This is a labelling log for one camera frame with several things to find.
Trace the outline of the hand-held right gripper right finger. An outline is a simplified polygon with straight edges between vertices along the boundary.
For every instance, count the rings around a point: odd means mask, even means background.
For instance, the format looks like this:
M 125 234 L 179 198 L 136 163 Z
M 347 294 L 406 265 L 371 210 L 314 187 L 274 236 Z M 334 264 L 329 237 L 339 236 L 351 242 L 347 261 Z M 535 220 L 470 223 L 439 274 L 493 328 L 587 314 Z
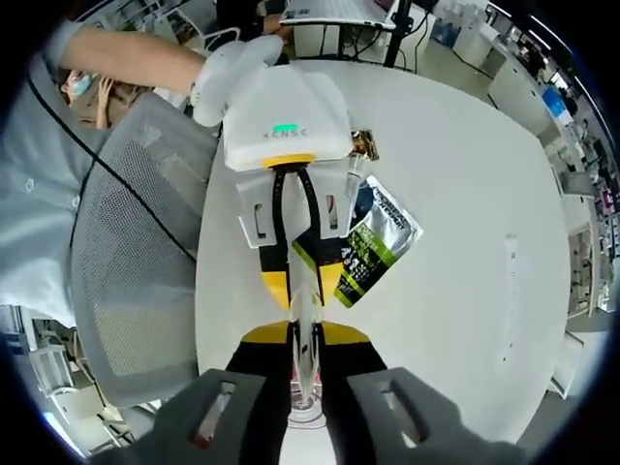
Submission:
M 458 407 L 403 367 L 389 368 L 368 336 L 318 330 L 323 408 L 339 464 L 524 464 L 526 453 L 469 430 Z

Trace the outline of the person's left hand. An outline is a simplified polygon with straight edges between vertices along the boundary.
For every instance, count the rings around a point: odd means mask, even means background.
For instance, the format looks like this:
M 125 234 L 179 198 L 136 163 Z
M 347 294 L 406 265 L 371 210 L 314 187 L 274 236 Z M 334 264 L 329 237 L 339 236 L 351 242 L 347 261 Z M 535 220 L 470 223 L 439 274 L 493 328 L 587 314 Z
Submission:
M 277 62 L 283 46 L 281 37 L 265 35 L 249 42 L 232 41 L 211 53 L 192 86 L 195 121 L 204 127 L 221 123 L 229 101 L 250 77 Z

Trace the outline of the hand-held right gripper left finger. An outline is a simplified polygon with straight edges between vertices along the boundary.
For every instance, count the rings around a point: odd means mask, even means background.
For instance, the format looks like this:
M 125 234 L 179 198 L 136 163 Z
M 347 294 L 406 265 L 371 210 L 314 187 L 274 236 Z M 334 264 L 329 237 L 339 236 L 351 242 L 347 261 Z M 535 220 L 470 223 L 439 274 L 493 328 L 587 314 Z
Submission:
M 153 427 L 92 464 L 276 464 L 291 410 L 294 326 L 246 333 L 223 370 L 209 369 L 169 399 Z

